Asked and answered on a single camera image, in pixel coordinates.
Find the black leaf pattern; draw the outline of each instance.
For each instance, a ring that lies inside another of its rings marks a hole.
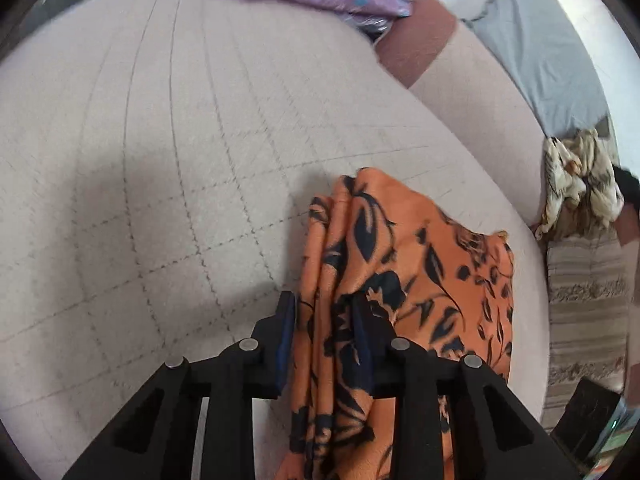
[[[353,332],[349,328],[342,328],[334,332],[334,342],[345,343],[353,339]]]
[[[491,306],[489,305],[489,300],[487,298],[482,298],[482,315],[489,323],[492,322]]]
[[[442,318],[436,325],[436,328],[433,329],[431,340],[429,341],[430,344],[433,344],[438,339],[442,339],[443,337],[446,337],[451,333],[451,331],[453,330],[453,326],[456,323],[456,320],[451,319],[451,317],[457,314],[457,312],[458,311],[455,309],[455,307],[452,306],[448,306],[445,309]]]
[[[404,286],[404,293],[405,294],[409,294],[409,291],[411,290],[412,286],[414,286],[415,280],[417,278],[418,278],[418,276],[414,276],[407,282],[407,284]]]
[[[327,226],[329,225],[329,220],[326,216],[324,216],[321,212],[316,211],[315,209],[309,210],[309,217],[314,220],[318,220],[321,224]]]
[[[425,227],[418,229],[414,234],[418,238],[418,243],[420,245],[427,243],[427,229]]]
[[[289,449],[293,453],[305,452],[306,425],[308,424],[309,407],[302,406],[296,412],[291,412],[291,432],[289,435]]]
[[[380,462],[378,463],[378,471],[376,471],[376,478],[377,479],[380,478],[380,472],[382,471],[382,468],[384,467],[386,460],[388,460],[388,458],[391,456],[391,450],[393,448],[394,448],[393,445],[388,446],[385,449],[385,452],[382,454],[382,458],[380,459]]]
[[[332,316],[343,316],[347,312],[347,306],[351,304],[351,296],[349,294],[343,294],[337,301],[331,306]]]
[[[347,243],[344,238],[324,251],[322,256],[324,264],[331,265],[334,269],[340,271],[340,268],[347,263]]]
[[[298,311],[296,313],[296,327],[298,330],[304,330],[304,327],[302,326],[302,312],[303,312],[303,306],[305,306],[306,308],[309,309],[309,311],[312,313],[315,310],[314,306],[311,303],[308,303],[306,301],[304,301],[300,295],[298,295]]]
[[[348,388],[359,388],[368,392],[373,379],[370,370],[360,362],[354,344],[348,343],[340,348],[338,358],[342,364],[342,382]]]
[[[400,278],[398,278],[398,275],[392,270],[386,270],[381,274],[376,272],[372,274],[360,290],[367,292],[369,289],[372,289],[374,292],[382,290],[382,301],[388,304],[393,311],[400,308],[406,299]]]
[[[457,336],[454,340],[442,346],[442,350],[440,350],[440,354],[444,354],[444,352],[464,352],[464,351],[465,351],[465,345],[462,342],[462,339],[460,339],[460,337]]]
[[[360,254],[366,262],[368,262],[373,256],[373,251],[376,248],[377,238],[377,226],[376,226],[376,213],[375,209],[370,207],[369,209],[371,218],[370,225],[367,225],[367,213],[363,206],[358,213],[356,223],[353,227],[353,235],[356,240],[356,245],[360,250]]]
[[[494,286],[491,284],[489,280],[484,280],[484,284],[486,285],[486,290],[489,291],[489,294],[491,295],[491,297],[495,299]]]
[[[324,460],[322,460],[322,462],[320,463],[320,473],[322,475],[322,478],[327,478],[327,480],[340,480],[338,473],[334,473],[334,475],[332,475],[329,478],[329,474],[333,472],[334,469],[335,469],[335,456],[333,453],[329,453],[324,457]]]
[[[492,343],[494,342],[494,336],[491,336],[489,338],[489,341],[487,342],[487,349],[486,349],[486,363],[491,366],[491,361],[494,359],[494,350],[492,349]]]
[[[442,286],[442,279],[444,279],[444,267],[438,257],[433,245],[429,245],[427,249],[427,256],[424,259],[424,270],[427,272],[429,279],[437,286]]]
[[[309,440],[305,447],[305,467],[303,470],[305,479],[311,478],[314,472],[314,458],[314,441]]]
[[[334,414],[335,416],[343,416],[348,420],[354,420],[359,427],[362,426],[363,419],[357,416],[357,414],[353,415],[353,413],[351,413],[350,411],[345,410],[340,404],[334,405]]]
[[[471,275],[471,271],[466,265],[460,266],[458,268],[458,279],[466,282],[468,277]]]
[[[383,317],[389,319],[389,313],[381,306],[377,301],[369,301],[369,307],[374,316]]]
[[[314,419],[316,426],[316,435],[322,435],[325,432],[331,431],[334,426],[334,416],[332,414],[319,413]]]
[[[354,412],[358,412],[364,415],[364,411],[360,405],[356,402],[349,391],[340,383],[335,383],[335,398],[338,402],[343,403],[347,408],[351,408]]]
[[[431,313],[431,309],[433,309],[433,300],[416,303],[415,306],[420,309],[420,328],[422,328],[424,322],[427,321],[427,318]]]
[[[334,356],[334,342],[331,339],[331,336],[325,338],[324,343],[322,344],[322,352],[324,353],[324,357]]]
[[[353,187],[356,183],[356,180],[352,176],[343,175],[342,183],[344,184],[344,187],[347,188],[349,193],[353,195]]]
[[[394,262],[396,260],[396,250],[391,247],[384,256],[382,256],[382,259],[380,260],[380,263],[385,265],[388,264],[389,262]]]
[[[320,206],[324,211],[328,211],[328,209],[329,209],[327,207],[327,204],[325,204],[319,196],[315,196],[313,198],[313,200],[311,201],[311,204],[309,205],[309,207],[314,206],[314,205]]]
[[[440,431],[442,433],[449,433],[449,430],[449,421],[447,420],[447,417],[444,415],[444,413],[440,412]]]
[[[340,440],[335,439],[332,444],[335,448],[348,446],[349,444],[353,444],[355,447],[358,447],[365,442],[373,442],[375,437],[376,434],[374,433],[373,428],[368,424],[365,424],[359,432]]]
[[[314,340],[314,316],[315,314],[312,314],[309,321],[306,322],[306,334],[309,336],[311,341]]]

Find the metal screw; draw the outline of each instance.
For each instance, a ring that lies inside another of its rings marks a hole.
[[[240,349],[245,352],[250,352],[251,350],[255,350],[258,348],[258,341],[253,337],[248,337],[246,339],[242,339],[240,342]]]
[[[479,368],[482,366],[482,359],[475,354],[465,356],[465,365],[469,368]]]
[[[409,342],[404,337],[396,337],[391,340],[391,348],[395,350],[407,350]]]
[[[164,362],[164,366],[167,368],[177,368],[184,362],[184,357],[181,355],[171,355]]]

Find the orange floral fabric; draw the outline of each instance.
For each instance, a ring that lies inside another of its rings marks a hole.
[[[399,336],[444,358],[479,355],[505,380],[511,361],[513,253],[373,168],[316,197],[293,341],[290,451],[276,480],[388,479],[394,399],[366,391],[348,297],[364,291]],[[449,415],[440,401],[452,478]]]

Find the striped rug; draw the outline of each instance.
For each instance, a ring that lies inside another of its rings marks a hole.
[[[551,431],[580,378],[622,392],[628,296],[614,231],[549,242],[550,362],[542,426]]]

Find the upholstery fabric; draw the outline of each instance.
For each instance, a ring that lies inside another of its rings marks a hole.
[[[545,136],[478,38],[459,26],[410,90],[473,154],[526,224],[540,220]]]
[[[376,43],[380,63],[472,153],[527,225],[544,209],[542,129],[509,75],[438,0]]]
[[[428,197],[375,168],[339,178],[331,197],[313,200],[308,223],[294,334],[290,455],[276,480],[385,478],[395,405],[371,397],[372,378],[354,343],[350,298],[363,292],[371,313],[388,319],[398,337],[455,361],[476,354],[506,381],[513,253],[504,232],[469,231]],[[438,454],[451,462],[447,400],[439,404]],[[435,478],[442,475],[438,469],[452,466],[433,464]]]
[[[540,416],[548,301],[533,236],[331,13],[87,0],[2,62],[0,94],[0,418],[43,480],[168,354],[213,356],[271,314],[298,286],[309,200],[364,166],[473,231],[510,233],[509,384]],[[262,479],[289,409],[254,407]]]

